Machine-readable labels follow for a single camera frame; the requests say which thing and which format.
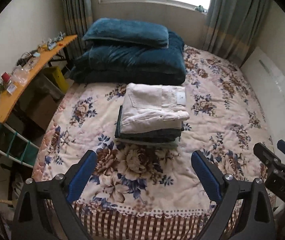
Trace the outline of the white denim pants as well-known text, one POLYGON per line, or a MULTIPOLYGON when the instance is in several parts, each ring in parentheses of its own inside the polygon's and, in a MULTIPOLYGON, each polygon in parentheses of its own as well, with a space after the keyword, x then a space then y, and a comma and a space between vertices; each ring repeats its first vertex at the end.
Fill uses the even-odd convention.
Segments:
POLYGON ((140 134, 159 129, 181 129, 190 118, 182 86, 130 83, 122 104, 120 131, 140 134))

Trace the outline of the white board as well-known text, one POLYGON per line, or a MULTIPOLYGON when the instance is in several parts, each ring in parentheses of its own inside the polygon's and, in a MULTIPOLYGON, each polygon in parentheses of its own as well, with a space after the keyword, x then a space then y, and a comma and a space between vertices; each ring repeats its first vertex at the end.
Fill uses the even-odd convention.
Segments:
POLYGON ((285 76, 275 63, 256 47, 241 66, 262 106, 275 154, 285 164, 285 154, 277 142, 285 141, 285 76))

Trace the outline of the teal white rack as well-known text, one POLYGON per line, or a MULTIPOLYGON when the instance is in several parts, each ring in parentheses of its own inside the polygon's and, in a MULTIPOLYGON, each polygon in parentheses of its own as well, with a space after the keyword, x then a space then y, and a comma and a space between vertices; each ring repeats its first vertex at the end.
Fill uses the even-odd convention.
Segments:
POLYGON ((8 124, 0 123, 0 155, 33 168, 39 147, 18 133, 8 124))

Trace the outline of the floral bed blanket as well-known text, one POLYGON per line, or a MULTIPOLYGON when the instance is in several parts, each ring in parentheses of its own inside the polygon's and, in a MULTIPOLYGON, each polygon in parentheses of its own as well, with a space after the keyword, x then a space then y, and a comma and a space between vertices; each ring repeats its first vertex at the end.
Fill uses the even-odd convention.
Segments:
POLYGON ((184 47, 186 109, 172 142, 115 137, 126 85, 74 84, 58 106, 34 164, 36 181, 65 173, 87 150, 97 165, 72 207, 90 234, 107 239, 192 239, 215 208, 191 166, 199 150, 237 180, 265 179, 253 153, 273 141, 254 90, 233 63, 184 47))

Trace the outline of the light green folded garment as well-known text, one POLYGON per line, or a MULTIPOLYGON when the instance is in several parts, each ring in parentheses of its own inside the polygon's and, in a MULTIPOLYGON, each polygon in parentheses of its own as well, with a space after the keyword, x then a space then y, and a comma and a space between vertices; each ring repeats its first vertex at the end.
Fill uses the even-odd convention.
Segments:
POLYGON ((162 147, 162 148, 177 148, 178 144, 176 141, 174 142, 143 142, 143 141, 135 141, 129 139, 115 139, 117 142, 123 142, 128 144, 142 145, 142 146, 151 146, 151 147, 162 147))

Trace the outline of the cardboard box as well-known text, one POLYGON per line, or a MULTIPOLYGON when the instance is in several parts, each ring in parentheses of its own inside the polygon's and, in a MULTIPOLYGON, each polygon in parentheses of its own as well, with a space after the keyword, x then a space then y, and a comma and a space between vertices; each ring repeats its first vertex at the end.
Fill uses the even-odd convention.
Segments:
POLYGON ((46 131, 65 94, 42 73, 31 81, 29 87, 32 98, 26 114, 36 125, 46 131))

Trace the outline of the dark folded pants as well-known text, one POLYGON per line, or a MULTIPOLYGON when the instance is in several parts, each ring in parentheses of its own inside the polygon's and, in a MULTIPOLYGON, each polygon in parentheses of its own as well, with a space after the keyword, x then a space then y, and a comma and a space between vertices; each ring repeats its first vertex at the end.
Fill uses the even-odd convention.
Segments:
POLYGON ((117 117, 115 138, 129 139, 135 141, 143 142, 174 142, 175 139, 181 136, 183 128, 166 128, 157 129, 150 132, 144 133, 123 133, 121 132, 121 115, 122 115, 122 105, 119 108, 119 113, 117 117))

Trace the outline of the red cup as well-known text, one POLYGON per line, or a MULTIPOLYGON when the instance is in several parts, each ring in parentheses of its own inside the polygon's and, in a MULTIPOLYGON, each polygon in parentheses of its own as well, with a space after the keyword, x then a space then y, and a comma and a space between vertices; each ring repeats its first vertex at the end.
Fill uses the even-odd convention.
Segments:
POLYGON ((3 80, 4 83, 9 83, 11 80, 11 76, 7 72, 3 72, 1 75, 1 79, 3 80))

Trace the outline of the yellow box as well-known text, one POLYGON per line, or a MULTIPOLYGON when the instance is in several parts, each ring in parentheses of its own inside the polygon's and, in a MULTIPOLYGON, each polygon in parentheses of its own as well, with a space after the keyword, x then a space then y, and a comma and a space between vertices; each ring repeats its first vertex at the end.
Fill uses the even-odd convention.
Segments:
POLYGON ((58 66, 47 67, 43 69, 43 74, 56 86, 60 91, 65 94, 69 85, 63 76, 60 68, 58 66))

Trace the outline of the right curtain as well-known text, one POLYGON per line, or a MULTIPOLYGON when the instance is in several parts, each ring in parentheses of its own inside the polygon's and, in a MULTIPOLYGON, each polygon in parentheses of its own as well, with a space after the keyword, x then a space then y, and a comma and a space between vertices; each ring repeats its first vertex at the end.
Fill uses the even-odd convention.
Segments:
POLYGON ((240 66, 259 35, 271 0, 211 0, 202 50, 240 66))

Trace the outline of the curtain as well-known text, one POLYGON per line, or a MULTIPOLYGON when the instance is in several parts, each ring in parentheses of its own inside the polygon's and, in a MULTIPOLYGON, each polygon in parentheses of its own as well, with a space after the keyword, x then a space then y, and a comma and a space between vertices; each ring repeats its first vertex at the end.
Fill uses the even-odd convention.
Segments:
POLYGON ((259 35, 271 0, 211 0, 202 50, 240 66, 259 35))
POLYGON ((70 53, 79 57, 85 52, 83 36, 93 23, 91 0, 62 0, 66 33, 77 35, 71 45, 70 53))

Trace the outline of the teal folded duvet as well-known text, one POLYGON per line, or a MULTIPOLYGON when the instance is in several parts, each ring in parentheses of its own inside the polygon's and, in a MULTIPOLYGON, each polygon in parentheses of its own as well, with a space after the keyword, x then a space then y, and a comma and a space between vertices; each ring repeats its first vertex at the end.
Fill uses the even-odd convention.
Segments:
POLYGON ((185 82, 183 39, 168 32, 168 48, 94 44, 75 59, 70 79, 75 83, 141 83, 174 85, 185 82))

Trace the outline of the teal pillow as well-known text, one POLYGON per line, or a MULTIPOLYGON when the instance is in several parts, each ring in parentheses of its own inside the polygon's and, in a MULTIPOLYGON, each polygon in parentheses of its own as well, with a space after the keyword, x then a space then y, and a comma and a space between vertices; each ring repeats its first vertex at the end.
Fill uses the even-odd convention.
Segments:
POLYGON ((100 18, 96 20, 83 36, 83 41, 108 40, 140 44, 153 48, 168 48, 168 29, 160 24, 100 18))

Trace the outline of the left curtain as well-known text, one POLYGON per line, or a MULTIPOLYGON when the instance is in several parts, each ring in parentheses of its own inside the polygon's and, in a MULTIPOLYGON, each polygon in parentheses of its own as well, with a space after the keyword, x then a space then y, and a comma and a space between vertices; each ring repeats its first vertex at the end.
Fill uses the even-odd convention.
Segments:
POLYGON ((83 36, 93 23, 91 0, 62 0, 66 33, 77 35, 71 45, 70 53, 79 57, 85 52, 83 36))

